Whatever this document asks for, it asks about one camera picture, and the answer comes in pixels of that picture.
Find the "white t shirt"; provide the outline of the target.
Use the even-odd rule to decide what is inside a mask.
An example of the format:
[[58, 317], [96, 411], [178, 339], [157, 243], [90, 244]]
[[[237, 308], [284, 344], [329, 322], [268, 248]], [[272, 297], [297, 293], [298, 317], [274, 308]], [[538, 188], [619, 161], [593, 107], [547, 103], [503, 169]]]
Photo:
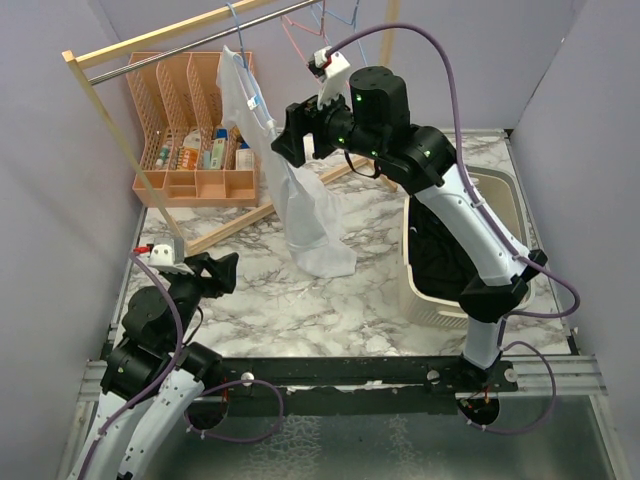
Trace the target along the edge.
[[319, 278], [354, 274], [357, 254], [341, 240], [340, 201], [315, 172], [291, 167], [271, 149], [277, 137], [276, 122], [242, 55], [228, 47], [222, 50], [217, 86], [222, 95], [222, 125], [236, 127], [261, 161], [268, 194], [296, 266]]

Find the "light blue clothes hanger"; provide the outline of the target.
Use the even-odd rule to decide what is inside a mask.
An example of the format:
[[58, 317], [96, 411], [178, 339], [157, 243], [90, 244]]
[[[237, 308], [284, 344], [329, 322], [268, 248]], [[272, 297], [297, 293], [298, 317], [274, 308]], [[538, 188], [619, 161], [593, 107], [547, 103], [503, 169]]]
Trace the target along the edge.
[[326, 37], [326, 28], [323, 27], [322, 24], [326, 21], [327, 18], [334, 19], [340, 22], [341, 24], [348, 26], [351, 29], [352, 33], [356, 33], [358, 31], [358, 17], [359, 17], [360, 5], [361, 5], [361, 1], [355, 0], [352, 11], [348, 16], [343, 16], [343, 15], [340, 15], [339, 13], [331, 11], [326, 6], [312, 7], [311, 8], [312, 17], [316, 21], [317, 25], [321, 30], [320, 35], [323, 38]]

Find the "black t shirt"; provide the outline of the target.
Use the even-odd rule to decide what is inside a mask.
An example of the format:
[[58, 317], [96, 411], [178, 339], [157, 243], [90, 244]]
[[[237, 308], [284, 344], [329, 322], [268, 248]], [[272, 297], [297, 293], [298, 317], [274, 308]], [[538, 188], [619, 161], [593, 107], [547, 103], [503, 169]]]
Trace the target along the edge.
[[409, 203], [408, 255], [417, 290], [436, 299], [457, 302], [477, 274], [455, 237], [416, 199]]

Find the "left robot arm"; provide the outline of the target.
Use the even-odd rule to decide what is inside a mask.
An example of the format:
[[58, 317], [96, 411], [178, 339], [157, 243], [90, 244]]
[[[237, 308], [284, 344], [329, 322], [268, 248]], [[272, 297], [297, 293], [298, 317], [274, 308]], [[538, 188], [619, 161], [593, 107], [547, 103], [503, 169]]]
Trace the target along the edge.
[[144, 251], [146, 260], [131, 259], [151, 283], [129, 300], [71, 479], [142, 478], [179, 417], [225, 380], [221, 356], [184, 335], [202, 299], [234, 292], [238, 254], [180, 258], [167, 243]]

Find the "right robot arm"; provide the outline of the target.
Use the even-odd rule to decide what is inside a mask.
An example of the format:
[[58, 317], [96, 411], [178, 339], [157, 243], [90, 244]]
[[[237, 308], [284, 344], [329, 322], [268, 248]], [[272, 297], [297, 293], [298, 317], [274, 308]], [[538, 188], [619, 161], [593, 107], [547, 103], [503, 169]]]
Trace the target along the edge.
[[461, 383], [481, 391], [496, 376], [501, 323], [518, 306], [548, 258], [512, 239], [457, 164], [456, 150], [438, 129], [410, 120], [404, 80], [383, 66], [354, 73], [314, 67], [319, 93], [286, 109], [283, 132], [271, 144], [294, 167], [305, 161], [303, 138], [312, 135], [314, 158], [337, 149], [373, 160], [377, 173], [400, 185], [432, 212], [466, 252], [476, 275], [461, 293], [468, 316]]

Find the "wooden clothes rack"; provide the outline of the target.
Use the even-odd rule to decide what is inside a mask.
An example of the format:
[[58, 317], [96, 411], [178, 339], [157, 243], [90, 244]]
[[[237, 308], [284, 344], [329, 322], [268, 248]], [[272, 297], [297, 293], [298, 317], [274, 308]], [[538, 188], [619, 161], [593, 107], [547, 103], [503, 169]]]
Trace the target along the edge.
[[[243, 29], [249, 29], [263, 23], [269, 22], [274, 19], [279, 19], [285, 15], [291, 14], [295, 11], [310, 7], [316, 3], [321, 1], [298, 1], [295, 4], [290, 6], [281, 8], [279, 10], [273, 11], [269, 14], [265, 14], [261, 17], [257, 17], [253, 20], [249, 20], [247, 22], [241, 23], [237, 27], [229, 28], [223, 30], [219, 33], [209, 35], [208, 37], [204, 37], [198, 41], [191, 42], [189, 44], [183, 45], [179, 48], [175, 48], [173, 50], [169, 50], [163, 53], [158, 54], [153, 58], [149, 58], [148, 61], [143, 61], [139, 65], [126, 65], [124, 67], [120, 67], [116, 70], [106, 72], [101, 74], [95, 78], [89, 79], [87, 78], [84, 71], [86, 69], [94, 68], [98, 65], [102, 65], [106, 62], [117, 59], [118, 57], [130, 54], [142, 47], [150, 47], [154, 44], [165, 42], [171, 40], [173, 38], [179, 37], [181, 35], [185, 35], [191, 31], [195, 31], [201, 28], [210, 27], [218, 22], [226, 20], [227, 18], [232, 17], [232, 13], [244, 13], [254, 10], [256, 8], [261, 8], [266, 5], [270, 5], [276, 1], [239, 1], [232, 4], [232, 8], [230, 7], [220, 7], [218, 9], [197, 15], [195, 17], [191, 17], [186, 20], [182, 20], [180, 22], [152, 30], [145, 34], [117, 42], [115, 44], [109, 45], [107, 47], [103, 47], [96, 51], [92, 51], [80, 56], [75, 56], [71, 50], [67, 50], [61, 53], [66, 65], [72, 72], [73, 76], [77, 80], [80, 87], [85, 92], [86, 96], [96, 109], [99, 116], [104, 121], [106, 127], [108, 128], [111, 136], [116, 141], [119, 149], [121, 150], [124, 158], [129, 162], [129, 165], [133, 168], [134, 172], [139, 175], [142, 179], [144, 187], [148, 194], [151, 196], [152, 200], [157, 203], [157, 208], [160, 210], [160, 213], [165, 220], [165, 223], [169, 226], [171, 232], [178, 237], [184, 240], [184, 235], [176, 223], [175, 219], [170, 215], [167, 211], [164, 201], [154, 192], [152, 185], [145, 175], [144, 171], [140, 167], [140, 164], [134, 155], [133, 148], [130, 142], [127, 140], [123, 131], [117, 126], [115, 121], [111, 118], [109, 112], [105, 108], [102, 103], [99, 95], [95, 91], [95, 86], [102, 84], [108, 80], [114, 79], [126, 73], [132, 72], [134, 70], [138, 70], [140, 68], [146, 67], [148, 64], [155, 63], [157, 61], [164, 60], [165, 58], [169, 58], [175, 56], [179, 53], [183, 53], [192, 49], [195, 49], [201, 45], [216, 41], [218, 39], [224, 38], [229, 35], [233, 35], [235, 33], [240, 33]], [[275, 213], [275, 209], [271, 203], [267, 203], [263, 206], [256, 207], [256, 209], [252, 212], [244, 214], [240, 216], [238, 219], [231, 221], [228, 224], [225, 224], [222, 227], [217, 228], [212, 233], [204, 235], [193, 241], [186, 241], [186, 252], [188, 255], [194, 255], [201, 252], [204, 252], [206, 249], [212, 247], [216, 243], [230, 237], [231, 235], [239, 232], [243, 228], [265, 218], [266, 216]]]

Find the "pink plastic organizer basket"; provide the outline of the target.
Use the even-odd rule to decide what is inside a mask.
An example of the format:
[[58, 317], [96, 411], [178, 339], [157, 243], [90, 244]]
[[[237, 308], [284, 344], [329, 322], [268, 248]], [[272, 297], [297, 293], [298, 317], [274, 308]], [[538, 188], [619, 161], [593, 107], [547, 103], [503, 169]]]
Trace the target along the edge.
[[239, 130], [222, 125], [217, 84], [220, 52], [181, 53], [126, 75], [145, 145], [133, 191], [153, 207], [255, 207], [260, 163], [236, 165], [246, 145]]

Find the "cream laundry basket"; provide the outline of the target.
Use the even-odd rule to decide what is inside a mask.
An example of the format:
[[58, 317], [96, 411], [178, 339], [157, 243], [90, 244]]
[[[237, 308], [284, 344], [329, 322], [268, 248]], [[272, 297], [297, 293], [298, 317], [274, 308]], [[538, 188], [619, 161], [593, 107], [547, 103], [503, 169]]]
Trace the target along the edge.
[[[498, 169], [469, 166], [474, 186], [493, 209], [512, 236], [531, 247], [527, 212], [516, 177]], [[421, 293], [415, 285], [409, 263], [409, 206], [405, 199], [402, 211], [402, 237], [398, 247], [398, 299], [402, 316], [409, 322], [444, 330], [464, 330], [468, 317], [456, 302], [442, 300]]]

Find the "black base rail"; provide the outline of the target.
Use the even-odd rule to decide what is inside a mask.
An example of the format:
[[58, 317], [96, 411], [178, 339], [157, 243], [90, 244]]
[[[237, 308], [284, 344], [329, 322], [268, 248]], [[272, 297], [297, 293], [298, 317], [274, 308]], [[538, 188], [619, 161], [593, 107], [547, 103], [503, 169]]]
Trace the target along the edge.
[[232, 387], [233, 416], [355, 416], [396, 413], [454, 415], [456, 397], [512, 393], [517, 381], [500, 360], [484, 373], [459, 356], [227, 358], [228, 380], [250, 373], [277, 388]]

